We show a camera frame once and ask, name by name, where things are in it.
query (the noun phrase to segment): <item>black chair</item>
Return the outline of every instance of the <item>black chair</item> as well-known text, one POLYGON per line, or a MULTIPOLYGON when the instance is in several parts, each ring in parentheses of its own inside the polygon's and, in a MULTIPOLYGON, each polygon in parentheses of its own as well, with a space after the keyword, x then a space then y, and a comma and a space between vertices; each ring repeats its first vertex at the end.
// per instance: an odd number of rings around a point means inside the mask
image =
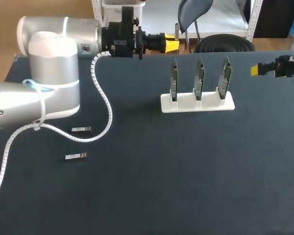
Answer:
POLYGON ((194 53, 201 52, 236 52, 255 51, 255 46, 245 38, 232 34, 217 34, 200 39, 197 19, 207 13, 213 0, 182 0, 178 8, 178 22, 182 33, 185 33, 187 47, 191 52, 187 29, 194 22, 198 43, 194 53))

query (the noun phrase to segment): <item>black tabletop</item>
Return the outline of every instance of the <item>black tabletop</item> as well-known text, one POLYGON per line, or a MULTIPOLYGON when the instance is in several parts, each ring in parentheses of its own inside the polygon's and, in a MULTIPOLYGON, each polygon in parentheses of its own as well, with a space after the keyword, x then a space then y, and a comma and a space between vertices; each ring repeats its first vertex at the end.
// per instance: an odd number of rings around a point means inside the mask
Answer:
MULTIPOLYGON (((0 189, 0 235, 254 235, 294 233, 294 78, 251 77, 258 62, 292 52, 206 53, 103 58, 98 81, 114 120, 106 136, 76 143, 48 129, 13 142, 0 189), (163 114, 176 59, 179 92, 190 92, 196 63, 214 91, 222 62, 233 66, 235 110, 163 114), (84 161, 64 162, 87 152, 84 161)), ((107 123, 80 60, 80 111, 48 120, 65 131, 107 123)), ((7 81, 30 78, 19 58, 7 81)), ((8 137, 0 131, 0 165, 8 137)))

